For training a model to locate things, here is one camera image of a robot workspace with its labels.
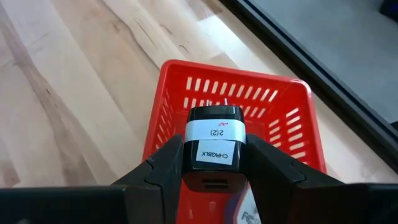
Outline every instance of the black plastic housing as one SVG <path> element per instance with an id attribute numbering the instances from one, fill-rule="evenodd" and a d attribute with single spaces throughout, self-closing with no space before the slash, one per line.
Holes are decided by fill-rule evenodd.
<path id="1" fill-rule="evenodd" d="M 176 223 L 182 156 L 177 135 L 112 186 L 0 189 L 0 223 Z M 397 184 L 346 185 L 252 134 L 240 162 L 262 223 L 398 223 Z"/>
<path id="2" fill-rule="evenodd" d="M 235 119 L 244 123 L 243 111 L 238 106 L 202 106 L 192 108 L 188 122 L 200 119 Z M 197 161 L 199 140 L 189 141 L 183 147 L 182 176 L 190 190 L 196 192 L 235 193 L 247 186 L 247 179 L 240 173 L 241 151 L 246 145 L 234 141 L 231 165 Z"/>

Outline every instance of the white label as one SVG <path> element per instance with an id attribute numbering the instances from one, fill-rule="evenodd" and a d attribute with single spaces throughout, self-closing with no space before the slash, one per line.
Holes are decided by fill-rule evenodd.
<path id="1" fill-rule="evenodd" d="M 232 165 L 235 142 L 226 140 L 201 140 L 197 161 Z"/>
<path id="2" fill-rule="evenodd" d="M 185 142 L 194 140 L 234 140 L 246 143 L 246 128 L 235 119 L 203 119 L 187 123 Z"/>
<path id="3" fill-rule="evenodd" d="M 235 209 L 234 223 L 236 224 L 261 224 L 259 213 L 257 212 L 256 202 L 254 201 L 253 192 L 247 189 L 246 193 L 241 196 L 241 204 L 237 204 Z"/>

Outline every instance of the red plastic basket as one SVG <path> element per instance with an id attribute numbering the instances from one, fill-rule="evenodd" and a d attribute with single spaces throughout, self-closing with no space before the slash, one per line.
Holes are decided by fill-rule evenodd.
<path id="1" fill-rule="evenodd" d="M 189 110 L 210 104 L 239 105 L 246 131 L 309 166 L 326 172 L 309 86 L 275 75 L 169 60 L 160 71 L 143 159 L 174 134 L 183 134 Z M 179 223 L 222 223 L 228 194 L 204 194 L 182 183 Z"/>

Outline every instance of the usb port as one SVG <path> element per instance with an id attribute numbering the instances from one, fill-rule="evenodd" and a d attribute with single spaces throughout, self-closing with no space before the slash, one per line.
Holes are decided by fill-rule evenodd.
<path id="1" fill-rule="evenodd" d="M 205 184 L 228 184 L 226 179 L 203 179 L 201 181 Z"/>
<path id="2" fill-rule="evenodd" d="M 206 189 L 228 189 L 228 185 L 210 185 L 210 184 L 206 184 L 205 185 Z"/>

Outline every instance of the black device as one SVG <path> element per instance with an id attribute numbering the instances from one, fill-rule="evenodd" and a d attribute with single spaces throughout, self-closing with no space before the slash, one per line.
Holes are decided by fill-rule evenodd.
<path id="1" fill-rule="evenodd" d="M 238 106 L 201 106 L 188 115 L 182 177 L 198 192 L 236 193 L 247 186 L 240 173 L 246 147 L 243 111 Z"/>
<path id="2" fill-rule="evenodd" d="M 210 107 L 194 111 L 203 119 L 219 113 Z M 189 119 L 195 118 L 196 113 L 191 113 Z M 209 162 L 196 163 L 193 151 L 197 148 L 188 142 L 181 135 L 172 137 L 111 186 L 2 189 L 0 223 L 175 223 L 182 177 L 192 186 L 187 178 L 191 172 L 201 172 L 199 180 L 208 179 L 211 172 L 239 173 L 227 177 L 228 181 L 245 176 L 262 223 L 398 222 L 397 184 L 344 184 L 252 134 L 246 135 L 244 147 L 232 149 L 234 156 L 239 151 L 232 169 L 208 167 Z M 220 192 L 205 187 L 193 190 Z"/>
<path id="3" fill-rule="evenodd" d="M 384 0 L 380 12 L 398 22 L 398 0 Z"/>

